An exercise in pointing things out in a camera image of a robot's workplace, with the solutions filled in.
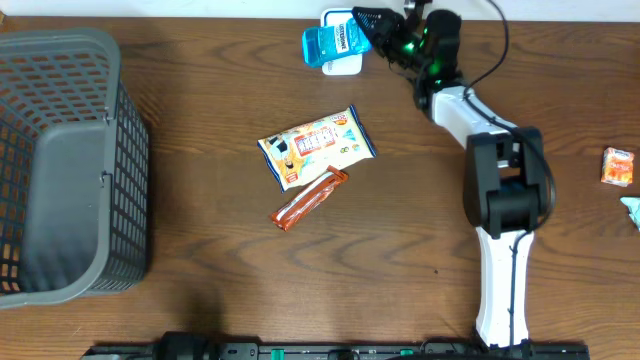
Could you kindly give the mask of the teal mouthwash bottle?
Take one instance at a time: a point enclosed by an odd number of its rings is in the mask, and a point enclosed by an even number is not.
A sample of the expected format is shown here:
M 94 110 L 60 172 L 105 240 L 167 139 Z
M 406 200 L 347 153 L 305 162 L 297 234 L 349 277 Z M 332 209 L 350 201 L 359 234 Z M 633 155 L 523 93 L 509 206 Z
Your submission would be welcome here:
M 312 68 L 371 49 L 371 43 L 353 18 L 335 25 L 308 28 L 302 34 L 304 62 Z

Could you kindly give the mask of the red snack stick packet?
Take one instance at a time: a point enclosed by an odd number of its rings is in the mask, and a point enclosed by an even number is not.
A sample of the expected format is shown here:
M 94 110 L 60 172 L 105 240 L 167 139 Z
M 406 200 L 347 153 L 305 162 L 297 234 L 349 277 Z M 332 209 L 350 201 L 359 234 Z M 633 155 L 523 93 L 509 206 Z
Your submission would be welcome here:
M 329 166 L 325 173 L 307 185 L 291 201 L 270 215 L 271 221 L 283 231 L 289 231 L 296 223 L 324 202 L 340 185 L 349 180 L 342 170 Z

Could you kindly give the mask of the orange tissue pack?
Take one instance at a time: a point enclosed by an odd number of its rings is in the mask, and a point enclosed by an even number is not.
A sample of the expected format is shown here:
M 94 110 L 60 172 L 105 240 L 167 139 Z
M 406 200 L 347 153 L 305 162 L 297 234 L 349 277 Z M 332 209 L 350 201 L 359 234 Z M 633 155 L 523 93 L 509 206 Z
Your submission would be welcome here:
M 633 183 L 635 155 L 632 152 L 608 147 L 603 153 L 601 182 L 620 187 Z

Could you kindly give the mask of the small teal wipes packet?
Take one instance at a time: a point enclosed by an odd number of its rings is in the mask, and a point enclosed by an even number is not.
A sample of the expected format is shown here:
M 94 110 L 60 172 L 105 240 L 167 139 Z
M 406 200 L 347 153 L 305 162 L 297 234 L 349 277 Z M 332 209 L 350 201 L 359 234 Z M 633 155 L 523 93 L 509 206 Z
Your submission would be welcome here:
M 639 197 L 621 197 L 620 201 L 628 209 L 628 215 L 640 230 L 640 198 Z

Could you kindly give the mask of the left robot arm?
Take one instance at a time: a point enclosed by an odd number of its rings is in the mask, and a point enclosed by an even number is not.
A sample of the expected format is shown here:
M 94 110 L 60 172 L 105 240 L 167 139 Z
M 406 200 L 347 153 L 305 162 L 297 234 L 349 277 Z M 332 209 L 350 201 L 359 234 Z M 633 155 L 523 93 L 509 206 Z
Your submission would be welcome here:
M 154 350 L 155 360 L 217 360 L 218 350 L 206 337 L 187 332 L 166 332 Z

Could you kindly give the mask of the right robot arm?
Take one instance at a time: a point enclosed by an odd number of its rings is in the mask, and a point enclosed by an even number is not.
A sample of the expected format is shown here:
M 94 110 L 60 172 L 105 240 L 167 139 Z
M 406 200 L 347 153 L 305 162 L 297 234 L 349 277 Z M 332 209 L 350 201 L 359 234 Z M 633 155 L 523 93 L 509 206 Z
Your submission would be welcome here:
M 462 19 L 426 12 L 408 1 L 404 13 L 355 7 L 352 16 L 374 51 L 414 77 L 415 106 L 465 151 L 463 208 L 481 251 L 481 300 L 475 331 L 489 349 L 515 349 L 529 339 L 528 257 L 536 231 L 556 203 L 553 173 L 535 127 L 518 127 L 476 95 L 458 61 Z

